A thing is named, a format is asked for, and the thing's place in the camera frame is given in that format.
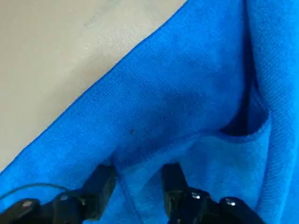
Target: green wire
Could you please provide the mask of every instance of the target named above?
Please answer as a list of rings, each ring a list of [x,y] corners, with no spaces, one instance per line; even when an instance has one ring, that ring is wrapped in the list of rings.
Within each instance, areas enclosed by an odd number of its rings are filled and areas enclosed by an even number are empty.
[[[32,183],[32,184],[27,184],[27,185],[15,188],[15,189],[13,189],[13,190],[11,190],[11,191],[3,194],[2,196],[0,196],[0,200],[3,200],[4,198],[10,196],[11,194],[14,194],[15,192],[17,192],[19,190],[26,189],[26,188],[32,188],[32,187],[51,187],[51,188],[60,189],[60,190],[65,191],[68,195],[73,196],[73,197],[77,198],[80,202],[84,203],[84,200],[81,199],[78,195],[76,195],[71,190],[69,190],[69,189],[67,189],[65,187],[56,185],[56,184],[52,184],[52,183]]]

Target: blue towel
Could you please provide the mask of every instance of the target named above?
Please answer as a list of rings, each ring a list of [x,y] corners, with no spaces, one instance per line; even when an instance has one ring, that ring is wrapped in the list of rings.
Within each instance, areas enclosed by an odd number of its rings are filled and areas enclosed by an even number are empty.
[[[179,162],[214,200],[243,199],[266,223],[299,220],[299,2],[188,0],[1,173],[79,188],[113,163],[101,224],[167,223],[161,167]],[[49,188],[19,191],[46,202]]]

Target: silver screw head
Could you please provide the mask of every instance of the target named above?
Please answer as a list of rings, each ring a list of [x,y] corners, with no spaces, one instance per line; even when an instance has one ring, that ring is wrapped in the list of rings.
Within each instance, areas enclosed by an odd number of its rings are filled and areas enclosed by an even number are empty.
[[[225,201],[228,205],[236,206],[236,203],[232,199],[226,198]]]
[[[192,197],[195,199],[200,199],[200,194],[197,192],[192,192]]]
[[[31,202],[31,201],[26,201],[26,202],[24,202],[24,203],[22,204],[22,206],[23,206],[24,208],[29,207],[29,206],[31,206],[31,205],[32,205],[32,202]]]

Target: towel pocket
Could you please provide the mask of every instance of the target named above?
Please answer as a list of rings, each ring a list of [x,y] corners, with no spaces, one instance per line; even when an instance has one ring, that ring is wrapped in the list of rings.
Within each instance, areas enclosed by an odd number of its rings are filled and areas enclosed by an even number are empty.
[[[256,90],[250,94],[247,135],[201,132],[163,147],[138,166],[122,170],[130,204],[143,223],[167,222],[160,168],[179,162],[189,186],[208,191],[216,201],[235,196],[255,208],[267,161],[270,115]]]

